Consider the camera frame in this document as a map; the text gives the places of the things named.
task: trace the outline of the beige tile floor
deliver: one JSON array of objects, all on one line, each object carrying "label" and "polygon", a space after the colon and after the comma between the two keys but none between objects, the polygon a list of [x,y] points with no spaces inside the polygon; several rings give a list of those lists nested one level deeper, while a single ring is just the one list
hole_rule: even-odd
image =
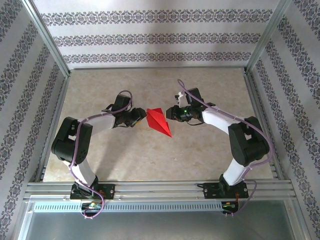
[{"label": "beige tile floor", "polygon": [[[65,117],[85,118],[113,103],[121,90],[130,90],[135,107],[167,108],[181,89],[197,87],[206,102],[237,116],[254,114],[242,70],[238,68],[76,70],[71,74],[58,128]],[[218,179],[231,160],[229,137],[210,125],[189,126],[168,120],[172,138],[148,127],[114,128],[92,137],[87,159],[101,181]],[[268,164],[247,178],[272,178]],[[44,181],[73,181],[53,154]]]}]

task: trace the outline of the red origami shape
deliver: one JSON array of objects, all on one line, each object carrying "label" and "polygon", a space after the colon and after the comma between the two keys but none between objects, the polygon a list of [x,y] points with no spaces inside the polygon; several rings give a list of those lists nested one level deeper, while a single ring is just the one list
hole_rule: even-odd
[{"label": "red origami shape", "polygon": [[166,122],[165,116],[161,108],[147,109],[146,120],[150,128],[157,130],[158,132],[163,133],[172,138],[169,125]]}]

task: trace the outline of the purple cable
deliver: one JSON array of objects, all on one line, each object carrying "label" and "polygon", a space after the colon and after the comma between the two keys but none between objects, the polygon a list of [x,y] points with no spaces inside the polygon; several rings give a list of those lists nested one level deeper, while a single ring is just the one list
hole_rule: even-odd
[{"label": "purple cable", "polygon": [[77,176],[76,176],[76,175],[74,174],[74,172],[72,171],[72,167],[75,165],[75,162],[76,162],[76,156],[77,156],[78,148],[79,148],[79,141],[78,141],[78,139],[79,139],[79,136],[80,136],[80,129],[81,129],[81,126],[82,126],[85,122],[87,122],[88,120],[95,119],[95,118],[99,118],[99,117],[103,117],[103,116],[106,116],[106,115],[117,114],[117,113],[120,113],[120,112],[128,109],[128,107],[131,106],[131,104],[132,104],[132,98],[133,98],[132,93],[131,93],[130,91],[128,91],[128,90],[123,90],[123,91],[119,92],[118,95],[121,94],[121,93],[129,93],[129,95],[130,95],[130,101],[129,101],[129,103],[128,103],[127,106],[125,106],[125,107],[123,107],[123,108],[121,108],[121,109],[119,109],[119,110],[117,110],[117,111],[110,111],[110,112],[105,112],[105,113],[101,113],[101,114],[89,116],[88,118],[83,119],[83,120],[79,123],[78,128],[77,128],[77,131],[76,131],[74,154],[73,154],[73,157],[72,157],[72,162],[71,162],[70,165],[68,166],[68,167],[69,167],[69,170],[70,170],[70,173],[72,174],[72,176],[73,176],[81,185],[83,185],[83,186],[86,187],[87,189],[89,189],[89,190],[91,190],[92,192],[94,192],[95,194],[97,194],[97,195],[101,198],[101,201],[102,201],[102,203],[101,203],[102,206],[101,206],[100,210],[99,210],[95,215],[93,215],[93,216],[87,216],[87,215],[86,215],[86,211],[87,211],[88,209],[84,210],[83,216],[84,216],[84,218],[86,218],[86,219],[93,219],[93,218],[95,218],[96,216],[98,216],[98,215],[102,212],[102,210],[104,209],[104,207],[105,207],[105,200],[104,200],[104,197],[102,196],[102,194],[101,194],[100,192],[98,192],[98,191],[94,190],[93,188],[91,188],[90,186],[86,185],[86,184],[85,184],[84,182],[82,182],[79,178],[77,178]]},{"label": "purple cable", "polygon": [[251,123],[249,123],[249,122],[247,122],[247,121],[245,121],[245,120],[242,120],[242,119],[240,119],[240,118],[238,118],[238,117],[236,117],[236,116],[234,116],[234,115],[232,115],[232,114],[230,114],[230,113],[227,113],[227,112],[225,112],[225,111],[223,111],[223,110],[220,110],[220,109],[217,108],[217,107],[210,106],[210,105],[206,104],[205,102],[203,102],[202,100],[200,100],[200,99],[197,98],[196,96],[192,95],[192,94],[186,89],[185,84],[184,84],[183,81],[181,81],[180,79],[178,79],[177,81],[178,81],[179,85],[182,87],[183,91],[184,91],[185,93],[187,93],[188,95],[190,95],[193,99],[195,99],[195,100],[198,101],[199,103],[203,104],[204,106],[215,110],[217,113],[220,113],[220,114],[222,114],[222,115],[224,115],[224,116],[226,116],[226,117],[228,117],[228,118],[230,118],[230,119],[234,119],[234,120],[236,120],[236,121],[238,121],[238,122],[241,122],[241,123],[246,124],[246,125],[249,126],[250,128],[252,128],[252,129],[254,129],[255,131],[257,131],[257,132],[266,140],[266,142],[268,143],[269,149],[270,149],[269,157],[268,157],[266,160],[262,161],[262,162],[258,162],[258,163],[254,163],[254,164],[249,165],[249,168],[247,168],[247,169],[244,171],[244,173],[240,176],[241,179],[244,179],[244,177],[247,175],[247,173],[248,173],[252,168],[255,168],[255,167],[257,167],[257,166],[261,166],[261,165],[266,164],[266,163],[268,163],[268,162],[270,162],[270,161],[272,160],[272,157],[273,157],[274,154],[275,154],[275,149],[274,149],[274,146],[273,146],[272,142],[271,142],[270,139],[264,134],[263,131],[261,131],[259,128],[257,128],[256,126],[252,125]]}]

